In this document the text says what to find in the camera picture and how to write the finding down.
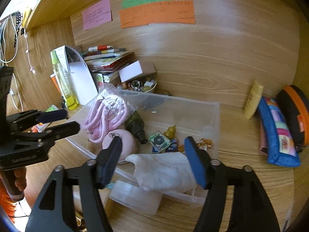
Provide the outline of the person's hand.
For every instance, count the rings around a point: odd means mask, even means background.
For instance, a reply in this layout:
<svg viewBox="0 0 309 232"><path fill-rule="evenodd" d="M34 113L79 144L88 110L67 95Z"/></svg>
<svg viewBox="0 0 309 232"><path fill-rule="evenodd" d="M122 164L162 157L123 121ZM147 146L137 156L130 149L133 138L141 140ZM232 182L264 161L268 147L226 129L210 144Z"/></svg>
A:
<svg viewBox="0 0 309 232"><path fill-rule="evenodd" d="M15 186L20 190L24 191L27 186L26 181L26 168L18 168L14 170L15 179Z"/></svg>

